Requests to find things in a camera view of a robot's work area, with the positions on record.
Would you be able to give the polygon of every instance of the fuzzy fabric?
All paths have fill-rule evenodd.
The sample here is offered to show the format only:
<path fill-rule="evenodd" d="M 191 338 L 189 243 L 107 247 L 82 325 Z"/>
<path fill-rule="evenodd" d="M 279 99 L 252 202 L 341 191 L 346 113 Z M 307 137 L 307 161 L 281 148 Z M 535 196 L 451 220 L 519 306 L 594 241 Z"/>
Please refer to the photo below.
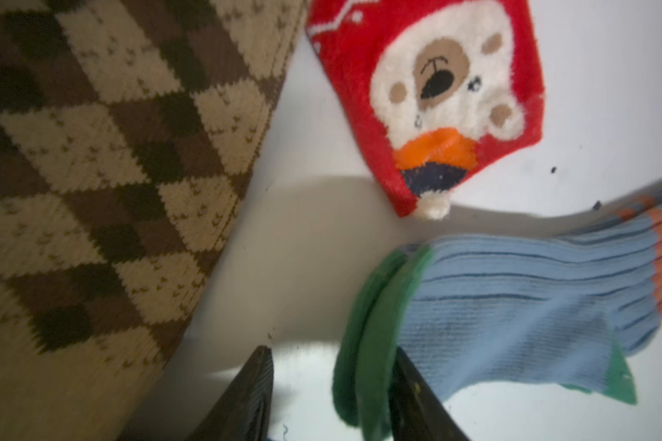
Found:
<path fill-rule="evenodd" d="M 0 440 L 115 439 L 229 237 L 302 0 L 0 0 Z"/>
<path fill-rule="evenodd" d="M 541 139 L 527 0 L 316 0 L 307 32 L 399 216 L 446 216 L 451 189 Z"/>

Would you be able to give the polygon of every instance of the bear cheek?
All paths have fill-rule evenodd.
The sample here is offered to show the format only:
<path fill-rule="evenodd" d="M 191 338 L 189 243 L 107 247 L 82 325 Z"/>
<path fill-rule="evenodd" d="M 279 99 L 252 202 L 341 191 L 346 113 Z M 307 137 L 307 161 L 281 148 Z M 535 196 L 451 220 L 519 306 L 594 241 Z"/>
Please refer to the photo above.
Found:
<path fill-rule="evenodd" d="M 399 104 L 403 101 L 405 101 L 405 98 L 407 96 L 407 88 L 405 87 L 405 84 L 402 82 L 397 82 L 392 85 L 392 87 L 389 89 L 389 101 L 393 104 Z"/>
<path fill-rule="evenodd" d="M 510 116 L 512 116 L 512 109 L 507 104 L 499 104 L 491 110 L 491 121 L 496 127 L 503 128 Z"/>

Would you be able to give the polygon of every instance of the green trim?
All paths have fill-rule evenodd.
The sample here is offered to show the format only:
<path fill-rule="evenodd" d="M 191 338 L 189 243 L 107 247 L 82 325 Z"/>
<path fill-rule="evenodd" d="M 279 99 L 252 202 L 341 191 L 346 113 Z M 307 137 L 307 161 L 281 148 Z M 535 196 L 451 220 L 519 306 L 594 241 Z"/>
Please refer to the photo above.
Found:
<path fill-rule="evenodd" d="M 633 380 L 633 374 L 627 366 L 623 352 L 615 342 L 611 351 L 611 364 L 606 373 L 606 389 L 602 394 L 626 404 L 637 404 L 636 385 Z"/>
<path fill-rule="evenodd" d="M 561 384 L 561 386 L 565 389 L 575 390 L 577 392 L 582 392 L 582 393 L 585 393 L 585 394 L 592 394 L 593 393 L 593 391 L 590 391 L 590 390 L 586 389 L 585 387 L 576 386 L 574 384 Z"/>
<path fill-rule="evenodd" d="M 341 350 L 336 358 L 332 392 L 336 413 L 351 426 L 357 427 L 359 424 L 356 407 L 356 361 L 363 329 L 380 292 L 406 261 L 407 256 L 403 252 L 391 252 L 367 278 L 348 318 Z"/>
<path fill-rule="evenodd" d="M 388 391 L 397 339 L 409 301 L 432 258 L 428 245 L 417 250 L 382 290 L 368 317 L 356 365 L 358 415 L 366 441 L 381 441 L 390 434 Z"/>

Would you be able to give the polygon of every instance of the bear face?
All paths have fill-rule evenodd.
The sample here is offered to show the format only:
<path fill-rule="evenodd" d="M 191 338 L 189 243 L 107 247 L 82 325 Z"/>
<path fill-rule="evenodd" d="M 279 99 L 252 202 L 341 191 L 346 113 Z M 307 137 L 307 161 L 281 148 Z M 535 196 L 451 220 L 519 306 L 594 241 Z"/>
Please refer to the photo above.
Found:
<path fill-rule="evenodd" d="M 473 141 L 487 133 L 519 137 L 524 114 L 511 90 L 513 51 L 510 18 L 495 0 L 453 4 L 408 27 L 371 77 L 371 106 L 392 148 L 446 128 Z"/>

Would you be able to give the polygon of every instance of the diamond pattern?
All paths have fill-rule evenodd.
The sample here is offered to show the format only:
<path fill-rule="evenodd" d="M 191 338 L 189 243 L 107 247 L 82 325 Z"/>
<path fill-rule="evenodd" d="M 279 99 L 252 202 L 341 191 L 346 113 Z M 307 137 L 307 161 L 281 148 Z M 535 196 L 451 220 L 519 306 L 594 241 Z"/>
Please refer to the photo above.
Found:
<path fill-rule="evenodd" d="M 0 0 L 0 439 L 114 439 L 173 355 L 303 15 L 257 3 Z"/>

